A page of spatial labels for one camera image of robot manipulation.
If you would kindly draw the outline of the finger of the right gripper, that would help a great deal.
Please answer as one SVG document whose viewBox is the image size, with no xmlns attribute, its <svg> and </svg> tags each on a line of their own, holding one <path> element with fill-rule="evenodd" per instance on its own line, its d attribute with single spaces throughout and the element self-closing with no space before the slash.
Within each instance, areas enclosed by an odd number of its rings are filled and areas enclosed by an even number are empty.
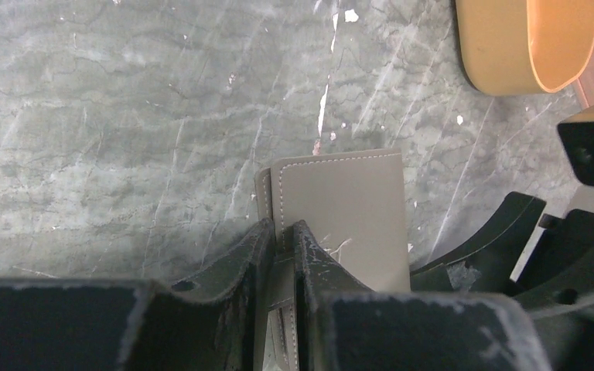
<svg viewBox="0 0 594 371">
<path fill-rule="evenodd" d="M 553 221 L 516 287 L 552 369 L 594 370 L 594 213 Z"/>
<path fill-rule="evenodd" d="M 507 293 L 510 275 L 545 207 L 542 199 L 510 192 L 468 240 L 412 271 L 411 289 Z"/>
</svg>

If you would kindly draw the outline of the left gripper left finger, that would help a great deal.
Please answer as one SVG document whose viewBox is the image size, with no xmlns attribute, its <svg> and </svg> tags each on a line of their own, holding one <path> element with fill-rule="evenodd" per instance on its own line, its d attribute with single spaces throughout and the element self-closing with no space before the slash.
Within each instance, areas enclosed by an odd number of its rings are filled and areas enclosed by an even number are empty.
<svg viewBox="0 0 594 371">
<path fill-rule="evenodd" d="M 274 249 L 263 219 L 171 286 L 0 277 L 0 370 L 260 370 Z"/>
</svg>

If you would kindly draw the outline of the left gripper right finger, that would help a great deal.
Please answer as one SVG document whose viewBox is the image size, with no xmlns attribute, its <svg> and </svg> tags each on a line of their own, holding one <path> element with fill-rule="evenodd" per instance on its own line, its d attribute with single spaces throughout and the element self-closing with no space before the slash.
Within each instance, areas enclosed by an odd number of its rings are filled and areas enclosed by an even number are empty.
<svg viewBox="0 0 594 371">
<path fill-rule="evenodd" d="M 501 294 L 376 292 L 317 242 L 295 244 L 295 325 L 302 370 L 549 370 L 534 323 Z"/>
</svg>

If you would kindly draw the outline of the beige card holder wallet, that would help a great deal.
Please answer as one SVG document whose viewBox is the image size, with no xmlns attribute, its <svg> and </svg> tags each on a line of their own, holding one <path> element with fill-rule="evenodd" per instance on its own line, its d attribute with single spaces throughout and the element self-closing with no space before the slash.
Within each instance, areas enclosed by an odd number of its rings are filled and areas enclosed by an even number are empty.
<svg viewBox="0 0 594 371">
<path fill-rule="evenodd" d="M 283 158 L 255 176 L 260 219 L 275 223 L 268 337 L 280 370 L 298 368 L 291 226 L 375 291 L 408 292 L 410 263 L 401 151 L 383 148 Z"/>
</svg>

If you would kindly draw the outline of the yellow oval tray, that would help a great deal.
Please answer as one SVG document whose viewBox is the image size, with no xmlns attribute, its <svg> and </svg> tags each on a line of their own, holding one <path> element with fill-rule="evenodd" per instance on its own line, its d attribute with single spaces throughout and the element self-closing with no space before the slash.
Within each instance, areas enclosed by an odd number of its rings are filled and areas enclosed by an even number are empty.
<svg viewBox="0 0 594 371">
<path fill-rule="evenodd" d="M 557 93 L 594 49 L 594 1 L 457 0 L 463 68 L 490 96 Z"/>
</svg>

